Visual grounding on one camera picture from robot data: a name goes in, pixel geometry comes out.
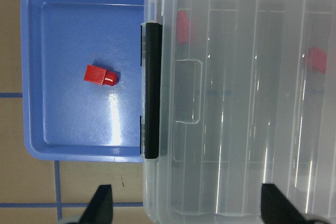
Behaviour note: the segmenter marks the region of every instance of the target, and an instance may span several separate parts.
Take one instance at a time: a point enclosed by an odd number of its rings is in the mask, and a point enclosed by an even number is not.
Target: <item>red plastic block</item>
[[[180,10],[177,12],[176,33],[177,33],[177,42],[179,44],[186,43],[189,41],[190,22],[188,20],[187,12],[185,10]]]
[[[308,56],[305,60],[308,67],[313,71],[326,73],[328,55],[318,47],[312,47],[308,51]]]
[[[118,82],[118,76],[116,73],[105,68],[88,65],[86,68],[84,81],[89,81],[99,85],[106,84],[113,86]]]

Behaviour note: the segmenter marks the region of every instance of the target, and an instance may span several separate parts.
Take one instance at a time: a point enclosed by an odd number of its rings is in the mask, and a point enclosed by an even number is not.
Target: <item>tile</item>
[[[1,223],[56,224],[56,208],[0,208]]]
[[[60,162],[62,202],[89,202],[99,185],[111,184],[114,202],[142,201],[142,164]]]
[[[80,216],[84,208],[63,208],[63,218]],[[118,224],[152,224],[143,207],[114,207],[113,223]]]
[[[21,92],[20,0],[0,5],[0,92]]]
[[[22,99],[0,99],[0,202],[56,202],[52,161],[33,158],[22,133]]]

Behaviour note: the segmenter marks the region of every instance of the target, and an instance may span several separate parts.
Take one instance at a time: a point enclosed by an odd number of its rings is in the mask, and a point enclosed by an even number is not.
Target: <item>black handle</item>
[[[159,156],[162,25],[146,23],[145,158]]]

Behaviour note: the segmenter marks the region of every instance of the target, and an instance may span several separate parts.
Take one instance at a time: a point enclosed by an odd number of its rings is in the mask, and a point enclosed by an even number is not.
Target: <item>transparent plastic lid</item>
[[[146,0],[163,24],[156,223],[262,223],[262,183],[336,222],[336,0]]]

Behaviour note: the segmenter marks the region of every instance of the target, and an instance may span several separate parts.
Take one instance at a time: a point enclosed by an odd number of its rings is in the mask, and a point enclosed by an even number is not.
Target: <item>clear plastic container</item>
[[[262,223],[274,183],[336,222],[336,0],[146,0],[145,21],[163,24],[152,221]]]

